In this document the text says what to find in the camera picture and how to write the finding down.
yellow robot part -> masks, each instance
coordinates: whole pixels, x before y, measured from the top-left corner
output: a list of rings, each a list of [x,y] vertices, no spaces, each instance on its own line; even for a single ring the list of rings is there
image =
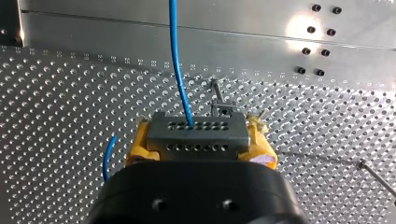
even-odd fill
[[[146,160],[160,160],[160,153],[156,151],[148,151],[147,148],[147,135],[149,131],[149,122],[147,120],[143,120],[139,123],[137,127],[137,134],[134,138],[134,143],[132,144],[131,150],[129,151],[125,166],[129,166],[132,164],[132,157],[142,157]]]
[[[275,170],[278,158],[264,136],[268,133],[267,126],[256,116],[248,115],[247,120],[249,121],[247,131],[250,136],[250,146],[248,152],[239,155],[239,160],[261,163]]]

metal rod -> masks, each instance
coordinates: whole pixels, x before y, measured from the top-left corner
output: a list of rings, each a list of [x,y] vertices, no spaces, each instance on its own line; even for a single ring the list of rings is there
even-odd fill
[[[384,186],[392,195],[396,198],[396,190],[384,179],[380,176],[376,171],[374,171],[370,166],[366,165],[364,162],[361,163],[361,168],[366,169],[370,175],[372,175],[378,182]]]
[[[221,94],[221,89],[220,89],[220,86],[219,86],[219,83],[218,83],[217,79],[212,81],[212,87],[213,87],[213,89],[215,89],[216,96],[218,97],[218,99],[221,100],[222,103],[224,103],[224,98],[223,98],[223,96]]]

blue cable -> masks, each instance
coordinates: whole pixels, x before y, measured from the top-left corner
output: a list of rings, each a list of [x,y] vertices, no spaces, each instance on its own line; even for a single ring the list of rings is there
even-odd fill
[[[107,171],[108,161],[110,160],[111,151],[113,150],[114,145],[116,145],[116,142],[117,142],[117,136],[113,136],[107,145],[105,156],[103,157],[102,172],[103,172],[103,179],[105,180],[105,182],[108,180],[108,171]]]
[[[194,121],[192,119],[192,113],[189,105],[189,98],[187,97],[186,91],[184,90],[183,76],[180,70],[178,61],[178,46],[177,46],[177,0],[169,0],[169,20],[171,26],[171,49],[172,59],[174,63],[176,81],[178,91],[180,93],[181,102],[183,103],[184,113],[186,114],[187,122],[190,126],[193,126]]]

perforated metal panel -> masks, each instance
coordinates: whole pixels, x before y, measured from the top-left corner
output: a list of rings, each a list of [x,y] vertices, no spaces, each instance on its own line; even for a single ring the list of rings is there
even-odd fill
[[[194,115],[210,115],[211,74],[197,67],[186,77]],[[312,223],[385,222],[391,197],[356,161],[366,159],[395,187],[395,92],[282,80],[221,82],[240,111],[266,110],[278,170]],[[119,137],[114,174],[140,116],[182,116],[171,74],[97,55],[3,47],[0,87],[0,204],[10,223],[83,223],[103,185],[109,137]]]

metal plate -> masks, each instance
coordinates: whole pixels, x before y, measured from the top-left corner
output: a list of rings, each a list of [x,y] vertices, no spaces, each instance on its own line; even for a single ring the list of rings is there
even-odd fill
[[[183,27],[239,34],[282,36],[395,49],[396,6],[393,0],[184,0],[179,1]],[[322,10],[311,8],[320,4]],[[342,13],[332,13],[334,7]],[[157,0],[39,0],[21,1],[21,9],[149,24],[168,24],[168,1]],[[309,34],[306,29],[317,31]],[[336,30],[328,36],[328,29]]]
[[[73,50],[75,56],[82,58],[101,53],[111,55],[113,61],[120,63],[172,69],[167,27],[30,13],[23,14],[22,20],[28,36],[26,43],[31,47]],[[311,48],[311,54],[303,55],[303,48]],[[205,75],[218,78],[327,84],[366,90],[396,88],[396,52],[392,50],[188,28],[179,30],[179,49],[184,72],[193,76],[203,69]],[[331,52],[329,57],[320,54],[323,49]],[[304,76],[296,74],[298,66],[306,69]],[[315,75],[318,69],[325,71],[324,77]]]
[[[23,46],[20,9],[17,0],[0,2],[0,45]]]
[[[0,52],[0,190],[6,192],[0,205],[10,215],[3,223],[82,223],[103,185],[109,137],[119,137],[110,161],[114,174],[139,116],[156,110],[182,116],[168,73],[76,57],[46,49]],[[210,115],[211,69],[186,77],[194,115]],[[395,92],[288,81],[221,80],[225,98],[240,111],[266,109],[278,170],[311,223],[385,223],[394,199],[355,163],[366,159],[396,187]]]

